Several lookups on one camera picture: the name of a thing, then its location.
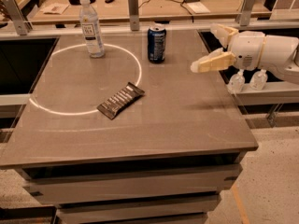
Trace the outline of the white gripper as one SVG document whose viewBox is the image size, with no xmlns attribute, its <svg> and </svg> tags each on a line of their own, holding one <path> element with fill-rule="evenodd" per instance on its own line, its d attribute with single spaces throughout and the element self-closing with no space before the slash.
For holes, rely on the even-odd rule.
<svg viewBox="0 0 299 224">
<path fill-rule="evenodd" d="M 192 72 L 220 71 L 231 65 L 237 69 L 252 71 L 258 66 L 265 39 L 264 33 L 245 31 L 237 34 L 237 29 L 218 23 L 210 26 L 210 32 L 224 48 L 229 45 L 229 51 L 224 51 L 223 48 L 215 49 L 207 56 L 194 61 L 191 65 Z"/>
</svg>

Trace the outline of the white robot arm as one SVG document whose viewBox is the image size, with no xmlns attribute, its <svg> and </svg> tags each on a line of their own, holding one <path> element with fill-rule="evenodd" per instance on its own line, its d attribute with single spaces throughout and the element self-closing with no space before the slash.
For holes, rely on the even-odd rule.
<svg viewBox="0 0 299 224">
<path fill-rule="evenodd" d="M 258 68 L 283 81 L 299 82 L 297 37 L 266 35 L 257 31 L 239 32 L 217 23 L 211 25 L 210 32 L 219 40 L 221 48 L 194 61 L 192 72 L 225 70 L 229 66 L 247 71 Z"/>
</svg>

